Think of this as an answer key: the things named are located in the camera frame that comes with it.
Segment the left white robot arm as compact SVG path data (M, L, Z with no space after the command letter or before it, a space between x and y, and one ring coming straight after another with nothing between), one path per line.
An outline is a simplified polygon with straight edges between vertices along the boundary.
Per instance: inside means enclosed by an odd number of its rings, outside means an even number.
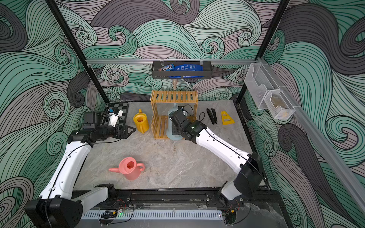
M113 184L101 184L73 198L73 190L87 155L96 144L108 138L115 142L131 134L124 126L124 111L109 108L105 112L86 112L79 130L68 139L62 159L37 199L29 200L25 212L37 228L74 228L84 213L106 200L117 197Z

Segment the yellow plastic watering can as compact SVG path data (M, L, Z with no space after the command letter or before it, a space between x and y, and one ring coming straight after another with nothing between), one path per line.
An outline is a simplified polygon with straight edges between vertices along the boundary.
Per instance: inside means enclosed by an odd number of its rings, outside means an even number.
M142 133L145 134L149 130L149 122L147 115L142 112L142 109L138 110L138 113L134 115L133 121L136 125L136 129Z

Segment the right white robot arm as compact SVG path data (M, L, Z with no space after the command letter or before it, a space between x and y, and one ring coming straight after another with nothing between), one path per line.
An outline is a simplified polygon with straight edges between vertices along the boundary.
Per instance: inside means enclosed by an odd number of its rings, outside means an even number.
M249 154L234 147L199 120L191 122L181 108L172 112L169 119L182 138L208 149L235 171L237 177L221 188L221 195L226 200L253 197L265 180L262 160L258 154Z

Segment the wooden slatted shelf rack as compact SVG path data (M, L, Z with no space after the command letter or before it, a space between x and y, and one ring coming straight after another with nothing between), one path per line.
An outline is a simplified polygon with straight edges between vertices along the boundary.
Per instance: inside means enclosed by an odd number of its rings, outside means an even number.
M180 135L173 135L172 123L169 120L169 114L176 111L178 105L193 105L193 113L187 114L187 118L194 122L196 120L197 108L198 108L198 92L197 91L156 91L151 94L151 106L153 109L153 119L151 121L151 128L155 139L171 139L181 140ZM158 113L158 104L171 105L170 110L160 115Z

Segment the pink plastic watering can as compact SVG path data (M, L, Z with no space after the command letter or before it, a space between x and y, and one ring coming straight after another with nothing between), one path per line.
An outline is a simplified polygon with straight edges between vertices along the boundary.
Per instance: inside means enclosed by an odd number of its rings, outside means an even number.
M129 181L136 180L144 170L145 165L143 163L137 163L133 157L124 158L117 168L109 169L110 172L124 175L124 177Z

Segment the light blue long-spout watering can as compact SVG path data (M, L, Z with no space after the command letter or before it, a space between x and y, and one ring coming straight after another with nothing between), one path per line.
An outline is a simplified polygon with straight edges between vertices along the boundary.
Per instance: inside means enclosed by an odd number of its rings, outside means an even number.
M173 107L169 109L169 111L168 111L168 115L167 115L167 117L168 117L168 120L167 120L167 121L168 121L168 127L167 127L166 135L167 135L167 137L168 137L169 139L171 139L171 140L175 140L175 141L181 140L181 139L182 139L182 137L181 137L180 135L174 135L174 134L173 134L174 127L173 127L173 123L172 123L172 121L171 121L171 119L170 119L169 115L170 115L171 113L173 113L173 112L177 111L177 110L178 110L178 104L177 104L177 103L174 103Z

